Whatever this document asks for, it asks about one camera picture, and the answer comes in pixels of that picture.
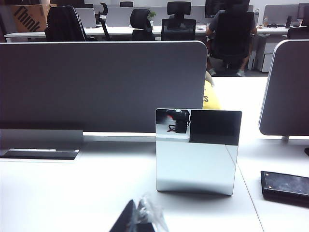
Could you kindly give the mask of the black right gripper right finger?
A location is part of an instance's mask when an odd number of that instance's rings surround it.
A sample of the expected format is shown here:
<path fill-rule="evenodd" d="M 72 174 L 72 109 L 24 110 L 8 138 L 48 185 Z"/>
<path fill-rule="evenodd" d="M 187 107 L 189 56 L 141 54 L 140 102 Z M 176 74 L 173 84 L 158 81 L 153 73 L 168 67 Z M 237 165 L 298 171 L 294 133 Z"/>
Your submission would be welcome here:
<path fill-rule="evenodd" d="M 145 232 L 168 232 L 163 208 L 155 203 L 150 194 L 141 196 L 137 206 L 136 224 Z"/>

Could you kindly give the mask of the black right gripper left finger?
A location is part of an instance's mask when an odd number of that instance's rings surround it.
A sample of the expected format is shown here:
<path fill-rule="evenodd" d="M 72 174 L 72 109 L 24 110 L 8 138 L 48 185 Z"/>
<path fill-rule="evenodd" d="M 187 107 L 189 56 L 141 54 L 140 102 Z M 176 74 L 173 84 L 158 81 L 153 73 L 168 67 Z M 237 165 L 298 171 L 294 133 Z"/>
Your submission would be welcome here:
<path fill-rule="evenodd" d="M 133 200 L 130 200 L 122 213 L 110 229 L 110 232 L 136 232 L 137 231 L 137 209 Z"/>

